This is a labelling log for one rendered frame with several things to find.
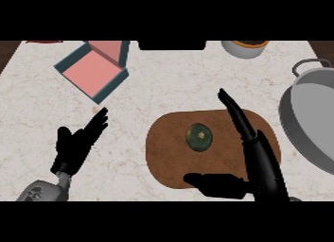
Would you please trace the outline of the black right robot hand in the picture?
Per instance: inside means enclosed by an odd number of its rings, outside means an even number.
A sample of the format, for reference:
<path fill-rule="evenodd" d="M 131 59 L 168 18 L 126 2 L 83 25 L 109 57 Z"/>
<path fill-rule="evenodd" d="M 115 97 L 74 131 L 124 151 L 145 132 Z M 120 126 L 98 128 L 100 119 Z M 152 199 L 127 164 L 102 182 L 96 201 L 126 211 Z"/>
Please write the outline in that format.
<path fill-rule="evenodd" d="M 288 201 L 288 191 L 279 164 L 264 133 L 254 130 L 233 98 L 219 89 L 219 101 L 226 107 L 242 139 L 247 181 L 232 174 L 188 173 L 183 182 L 205 197 L 242 199 L 251 194 L 256 201 Z"/>

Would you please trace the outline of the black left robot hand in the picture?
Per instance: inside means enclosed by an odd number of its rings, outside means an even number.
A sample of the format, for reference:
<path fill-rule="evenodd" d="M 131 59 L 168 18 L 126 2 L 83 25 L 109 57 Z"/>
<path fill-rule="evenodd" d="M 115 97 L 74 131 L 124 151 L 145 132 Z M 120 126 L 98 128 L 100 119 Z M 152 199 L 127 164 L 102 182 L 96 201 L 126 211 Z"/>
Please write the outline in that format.
<path fill-rule="evenodd" d="M 86 127 L 71 132 L 66 127 L 58 128 L 56 158 L 50 172 L 64 172 L 74 176 L 90 153 L 90 148 L 108 127 L 108 109 L 102 108 L 90 119 Z"/>

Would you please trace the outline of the brown wooden cutting board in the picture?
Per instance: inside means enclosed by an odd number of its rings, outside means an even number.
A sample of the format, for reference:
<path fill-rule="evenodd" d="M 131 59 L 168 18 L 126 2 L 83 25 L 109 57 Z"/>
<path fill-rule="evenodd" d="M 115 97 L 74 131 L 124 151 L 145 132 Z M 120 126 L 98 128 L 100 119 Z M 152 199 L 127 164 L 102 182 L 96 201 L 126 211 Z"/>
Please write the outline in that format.
<path fill-rule="evenodd" d="M 194 151 L 186 143 L 188 129 L 202 124 L 213 133 L 210 147 Z M 192 186 L 183 175 L 232 174 L 247 180 L 244 148 L 228 110 L 170 112 L 154 122 L 145 139 L 145 160 L 161 185 L 174 189 Z"/>

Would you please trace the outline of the dark green squash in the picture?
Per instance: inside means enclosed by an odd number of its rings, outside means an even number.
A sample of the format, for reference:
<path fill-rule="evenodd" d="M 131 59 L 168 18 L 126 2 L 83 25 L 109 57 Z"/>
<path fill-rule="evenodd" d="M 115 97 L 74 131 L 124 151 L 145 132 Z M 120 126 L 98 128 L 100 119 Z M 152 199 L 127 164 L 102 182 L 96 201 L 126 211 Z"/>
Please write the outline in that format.
<path fill-rule="evenodd" d="M 189 148 L 196 152 L 205 151 L 211 146 L 213 133 L 201 123 L 194 123 L 191 125 L 186 132 L 186 143 Z"/>

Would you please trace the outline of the grey metal pot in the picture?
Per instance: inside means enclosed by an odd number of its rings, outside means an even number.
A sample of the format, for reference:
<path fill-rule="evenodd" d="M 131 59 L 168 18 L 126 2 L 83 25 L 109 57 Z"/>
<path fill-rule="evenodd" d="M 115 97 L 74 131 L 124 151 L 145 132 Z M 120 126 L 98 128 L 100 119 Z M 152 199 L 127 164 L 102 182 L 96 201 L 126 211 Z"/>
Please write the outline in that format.
<path fill-rule="evenodd" d="M 307 161 L 334 175 L 334 67 L 327 59 L 307 59 L 293 74 L 278 106 L 282 129 Z"/>

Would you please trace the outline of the pink and teal open box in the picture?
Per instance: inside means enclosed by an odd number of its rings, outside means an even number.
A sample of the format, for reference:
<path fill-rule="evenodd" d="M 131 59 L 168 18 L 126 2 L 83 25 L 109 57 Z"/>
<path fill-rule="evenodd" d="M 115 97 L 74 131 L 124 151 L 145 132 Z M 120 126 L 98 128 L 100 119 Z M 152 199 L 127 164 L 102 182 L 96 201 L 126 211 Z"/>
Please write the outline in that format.
<path fill-rule="evenodd" d="M 129 41 L 84 41 L 55 64 L 56 71 L 99 104 L 129 77 Z"/>

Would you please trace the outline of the white cup with orange rim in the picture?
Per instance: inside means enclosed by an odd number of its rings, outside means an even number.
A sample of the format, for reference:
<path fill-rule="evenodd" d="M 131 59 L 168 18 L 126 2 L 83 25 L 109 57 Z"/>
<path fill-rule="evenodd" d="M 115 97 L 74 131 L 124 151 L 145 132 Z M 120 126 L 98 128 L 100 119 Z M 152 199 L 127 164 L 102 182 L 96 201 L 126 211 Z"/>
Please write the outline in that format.
<path fill-rule="evenodd" d="M 241 41 L 222 41 L 220 45 L 233 57 L 248 60 L 260 56 L 267 43 L 267 41 L 260 41 L 257 44 Z"/>

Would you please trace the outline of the black appliance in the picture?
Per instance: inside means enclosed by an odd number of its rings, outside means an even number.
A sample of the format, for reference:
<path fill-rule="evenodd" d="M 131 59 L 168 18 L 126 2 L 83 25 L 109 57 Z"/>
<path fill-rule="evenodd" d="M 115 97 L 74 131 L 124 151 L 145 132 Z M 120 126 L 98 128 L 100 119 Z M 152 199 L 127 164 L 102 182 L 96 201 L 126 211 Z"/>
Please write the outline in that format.
<path fill-rule="evenodd" d="M 139 41 L 140 50 L 202 50 L 204 41 Z"/>

